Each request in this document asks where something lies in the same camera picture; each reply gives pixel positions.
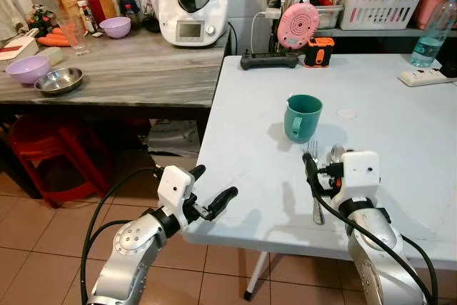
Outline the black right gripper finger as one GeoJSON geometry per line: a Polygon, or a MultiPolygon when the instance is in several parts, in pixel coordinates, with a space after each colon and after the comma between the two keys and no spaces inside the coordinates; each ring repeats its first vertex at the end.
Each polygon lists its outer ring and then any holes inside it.
{"type": "Polygon", "coordinates": [[[320,193],[321,184],[318,179],[318,167],[313,159],[313,155],[306,151],[301,156],[301,159],[303,159],[303,163],[306,165],[306,181],[311,189],[311,193],[320,193]]]}

